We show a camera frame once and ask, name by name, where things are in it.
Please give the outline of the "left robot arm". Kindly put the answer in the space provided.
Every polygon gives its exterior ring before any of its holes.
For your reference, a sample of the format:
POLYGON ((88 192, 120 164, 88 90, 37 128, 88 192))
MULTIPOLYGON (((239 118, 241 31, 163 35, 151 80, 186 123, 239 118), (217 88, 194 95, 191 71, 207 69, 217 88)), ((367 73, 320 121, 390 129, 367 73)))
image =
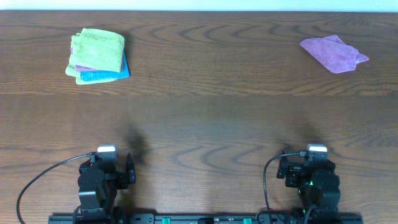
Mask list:
POLYGON ((80 205, 72 215, 73 223, 122 223, 123 215, 115 207, 118 190, 136 182, 132 156, 126 156, 124 169, 116 168, 116 152, 91 152, 79 167, 80 205))

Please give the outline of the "purple microfibre cloth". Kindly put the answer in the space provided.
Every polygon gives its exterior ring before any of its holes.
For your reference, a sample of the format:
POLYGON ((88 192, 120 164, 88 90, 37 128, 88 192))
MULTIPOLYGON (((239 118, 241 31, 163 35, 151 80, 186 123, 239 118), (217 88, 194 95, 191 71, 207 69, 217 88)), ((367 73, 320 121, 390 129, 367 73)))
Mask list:
POLYGON ((369 61, 367 56, 345 44, 337 35, 305 39, 300 46, 335 74, 352 72, 358 64, 369 61))

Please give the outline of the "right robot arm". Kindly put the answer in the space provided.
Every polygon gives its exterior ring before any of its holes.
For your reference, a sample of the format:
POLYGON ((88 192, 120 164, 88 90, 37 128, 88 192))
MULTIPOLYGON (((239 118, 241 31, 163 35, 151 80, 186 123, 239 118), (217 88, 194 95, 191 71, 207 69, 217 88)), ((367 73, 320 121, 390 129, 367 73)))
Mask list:
POLYGON ((297 223, 341 223, 338 202, 341 197, 340 178, 335 163, 328 159, 326 149, 308 149, 280 156, 277 178, 285 186, 297 189, 303 212, 297 223))

